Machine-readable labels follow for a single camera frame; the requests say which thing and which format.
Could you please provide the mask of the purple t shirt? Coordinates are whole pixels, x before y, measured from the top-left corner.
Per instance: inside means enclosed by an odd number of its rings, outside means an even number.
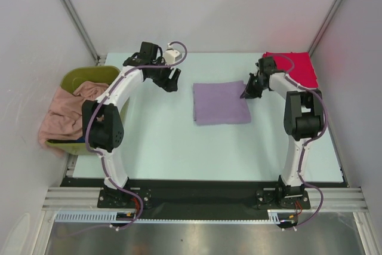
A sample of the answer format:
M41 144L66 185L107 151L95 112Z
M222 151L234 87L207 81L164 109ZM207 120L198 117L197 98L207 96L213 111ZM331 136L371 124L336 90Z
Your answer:
M241 98L243 81L193 84L193 119L198 126L249 124L251 113Z

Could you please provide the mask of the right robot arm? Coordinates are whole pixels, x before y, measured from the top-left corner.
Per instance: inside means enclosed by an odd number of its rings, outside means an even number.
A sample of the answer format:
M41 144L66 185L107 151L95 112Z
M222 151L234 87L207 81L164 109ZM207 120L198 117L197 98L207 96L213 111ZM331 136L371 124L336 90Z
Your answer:
M310 144L320 139L328 128L322 93L293 80L288 70L277 67L272 56L260 58L255 65L257 72L249 75L241 98L261 98L265 90L278 93L285 100L283 123L288 135L288 151L281 175L274 189L256 192L257 207L309 207L306 188L311 185L304 178L307 156Z

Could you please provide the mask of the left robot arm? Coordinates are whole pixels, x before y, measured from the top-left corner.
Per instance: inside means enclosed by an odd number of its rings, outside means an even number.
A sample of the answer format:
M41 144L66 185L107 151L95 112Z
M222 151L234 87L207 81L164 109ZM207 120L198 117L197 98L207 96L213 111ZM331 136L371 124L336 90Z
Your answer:
M128 57L116 79L105 92L82 104L82 129L86 149L96 154L104 172L103 202L127 206L139 196L128 187L128 175L119 147L124 138L121 110L145 80L150 79L168 93L178 90L181 70L188 55L186 46L173 41L162 49L151 42L142 42L138 52Z

